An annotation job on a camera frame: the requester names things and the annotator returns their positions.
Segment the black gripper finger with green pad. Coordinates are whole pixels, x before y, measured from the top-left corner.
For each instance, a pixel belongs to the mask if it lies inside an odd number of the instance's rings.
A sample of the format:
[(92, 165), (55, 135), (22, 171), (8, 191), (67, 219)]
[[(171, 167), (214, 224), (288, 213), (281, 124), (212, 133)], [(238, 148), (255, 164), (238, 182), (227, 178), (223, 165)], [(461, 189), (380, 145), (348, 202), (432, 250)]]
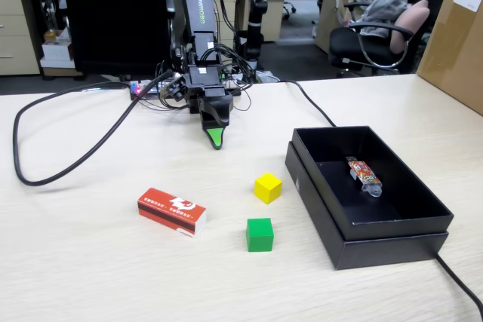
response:
[(223, 146), (223, 133), (229, 125), (229, 114), (221, 113), (212, 115), (205, 111), (200, 111), (202, 130), (207, 135), (212, 147), (219, 150)]
[(227, 127), (233, 109), (233, 96), (225, 94), (216, 97), (203, 97), (203, 126)]

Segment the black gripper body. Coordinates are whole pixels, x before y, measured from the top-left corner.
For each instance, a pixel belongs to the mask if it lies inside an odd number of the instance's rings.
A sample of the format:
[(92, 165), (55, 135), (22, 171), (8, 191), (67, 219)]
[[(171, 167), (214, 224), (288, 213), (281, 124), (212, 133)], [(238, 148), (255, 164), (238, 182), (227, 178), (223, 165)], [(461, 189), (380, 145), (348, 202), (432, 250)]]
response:
[(231, 94), (220, 80), (220, 73), (216, 66), (189, 67), (185, 74), (186, 101), (190, 113), (203, 111), (203, 97), (216, 97)]

